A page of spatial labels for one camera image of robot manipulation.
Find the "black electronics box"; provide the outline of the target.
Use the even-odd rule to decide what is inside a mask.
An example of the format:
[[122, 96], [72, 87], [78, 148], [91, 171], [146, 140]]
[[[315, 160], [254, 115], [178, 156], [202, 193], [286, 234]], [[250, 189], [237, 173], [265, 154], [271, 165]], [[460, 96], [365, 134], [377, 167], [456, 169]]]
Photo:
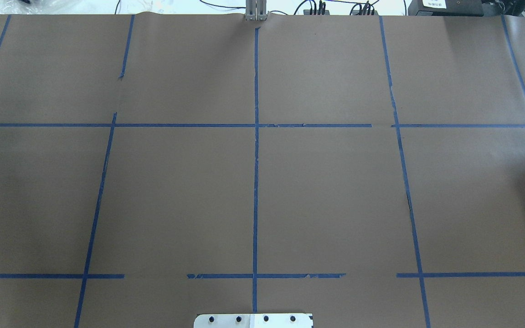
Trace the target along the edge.
[[484, 16], [481, 0], [412, 0], [408, 16]]

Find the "brown paper table cover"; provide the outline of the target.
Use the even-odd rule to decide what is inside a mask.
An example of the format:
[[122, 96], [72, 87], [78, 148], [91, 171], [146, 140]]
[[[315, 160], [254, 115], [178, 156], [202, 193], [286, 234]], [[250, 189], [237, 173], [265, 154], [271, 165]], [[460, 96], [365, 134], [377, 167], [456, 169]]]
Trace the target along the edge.
[[525, 17], [0, 15], [0, 328], [525, 328]]

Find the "aluminium frame post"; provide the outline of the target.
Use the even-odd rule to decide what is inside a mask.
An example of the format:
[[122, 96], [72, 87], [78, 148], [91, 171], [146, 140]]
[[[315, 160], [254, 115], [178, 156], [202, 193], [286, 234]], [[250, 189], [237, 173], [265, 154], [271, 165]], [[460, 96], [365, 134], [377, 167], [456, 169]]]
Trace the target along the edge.
[[246, 0], [245, 19], [246, 21], [266, 21], [268, 18], [266, 0]]

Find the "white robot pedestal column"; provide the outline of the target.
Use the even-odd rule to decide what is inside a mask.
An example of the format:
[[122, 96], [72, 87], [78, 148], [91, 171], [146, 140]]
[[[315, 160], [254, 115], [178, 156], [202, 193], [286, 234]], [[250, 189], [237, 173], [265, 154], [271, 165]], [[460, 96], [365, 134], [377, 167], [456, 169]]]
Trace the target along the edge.
[[194, 328], [313, 328], [307, 313], [215, 313], [198, 315]]

